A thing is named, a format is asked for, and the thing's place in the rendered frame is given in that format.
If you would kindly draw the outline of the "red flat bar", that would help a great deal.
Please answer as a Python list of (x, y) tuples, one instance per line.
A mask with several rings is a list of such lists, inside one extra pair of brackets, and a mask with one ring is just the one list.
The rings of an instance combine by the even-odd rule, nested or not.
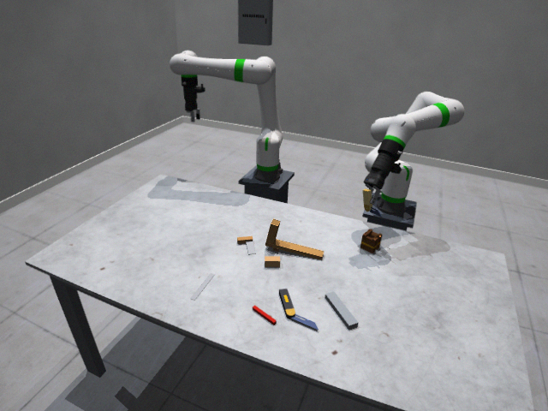
[(268, 320), (270, 323), (272, 323), (273, 325), (277, 323), (277, 321), (272, 318), (271, 316), (269, 316), (267, 313), (263, 312), (261, 309), (259, 309), (258, 307), (256, 306), (253, 306), (253, 310), (258, 313), (260, 316), (262, 316), (264, 319)]

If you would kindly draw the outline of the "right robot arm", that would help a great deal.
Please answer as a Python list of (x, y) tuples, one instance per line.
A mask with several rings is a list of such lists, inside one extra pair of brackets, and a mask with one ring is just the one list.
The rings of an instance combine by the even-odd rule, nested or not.
[(278, 180), (279, 173), (283, 172), (279, 162), (283, 134), (277, 112), (276, 65), (273, 60), (269, 57), (260, 57), (257, 60), (210, 59), (197, 57), (192, 51), (184, 51), (170, 59), (170, 69), (175, 74), (184, 74), (181, 77), (186, 78), (207, 75), (257, 85), (261, 133), (265, 133), (257, 139), (257, 170), (254, 177), (261, 182)]

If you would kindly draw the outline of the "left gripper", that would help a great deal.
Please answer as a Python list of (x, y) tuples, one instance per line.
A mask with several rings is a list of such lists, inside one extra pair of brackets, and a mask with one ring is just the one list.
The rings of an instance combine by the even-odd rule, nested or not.
[(370, 173), (363, 181), (370, 190), (376, 189), (375, 194), (372, 196), (370, 203), (375, 204), (381, 189), (384, 185), (384, 180), (390, 172), (400, 174), (402, 168), (401, 163), (395, 164), (399, 157), (402, 155), (403, 146), (398, 142), (390, 139), (384, 139), (378, 149), (378, 156), (376, 157)]

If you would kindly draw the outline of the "wooden sliding bevel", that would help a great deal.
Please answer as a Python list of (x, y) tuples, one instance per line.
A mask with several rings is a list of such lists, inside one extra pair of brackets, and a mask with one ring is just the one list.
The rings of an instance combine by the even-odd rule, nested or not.
[(372, 208), (372, 204), (370, 203), (371, 198), (372, 198), (372, 190), (364, 189), (363, 190), (363, 200), (364, 200), (365, 210), (382, 217), (377, 209)]

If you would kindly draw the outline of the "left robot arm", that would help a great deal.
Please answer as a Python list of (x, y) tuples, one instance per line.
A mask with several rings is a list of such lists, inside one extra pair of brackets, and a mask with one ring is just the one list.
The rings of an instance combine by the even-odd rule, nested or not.
[[(390, 139), (405, 148), (414, 132), (456, 124), (463, 116), (464, 107), (459, 101), (444, 98), (432, 92), (423, 92), (417, 96), (405, 115), (376, 120), (371, 126), (371, 135), (378, 142), (382, 143), (384, 139)], [(368, 172), (371, 171), (378, 156), (381, 143), (366, 156), (365, 166)], [(398, 163), (401, 163), (402, 168), (400, 174), (391, 172), (388, 174), (384, 180), (381, 198), (377, 203), (380, 211), (390, 215), (400, 215), (406, 211), (405, 199), (413, 173), (409, 164), (401, 160), (395, 162), (395, 164)]]

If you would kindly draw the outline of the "tan rectangular block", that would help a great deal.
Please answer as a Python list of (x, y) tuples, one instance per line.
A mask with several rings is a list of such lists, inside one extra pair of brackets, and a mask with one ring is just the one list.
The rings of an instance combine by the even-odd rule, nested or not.
[(265, 256), (265, 267), (280, 267), (280, 256)]

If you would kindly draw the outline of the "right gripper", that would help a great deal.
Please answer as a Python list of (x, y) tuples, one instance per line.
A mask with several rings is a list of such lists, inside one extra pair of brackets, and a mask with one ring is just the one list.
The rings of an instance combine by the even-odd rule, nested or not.
[[(183, 83), (184, 82), (184, 83)], [(200, 109), (198, 109), (196, 98), (197, 98), (197, 92), (205, 92), (205, 88), (203, 87), (203, 84), (201, 86), (198, 85), (198, 77), (182, 77), (182, 86), (184, 91), (184, 99), (185, 99), (185, 110), (187, 112), (190, 112), (191, 114), (191, 122), (195, 122), (194, 120), (194, 111), (196, 110), (196, 119), (200, 120)], [(197, 86), (197, 87), (196, 87)]]

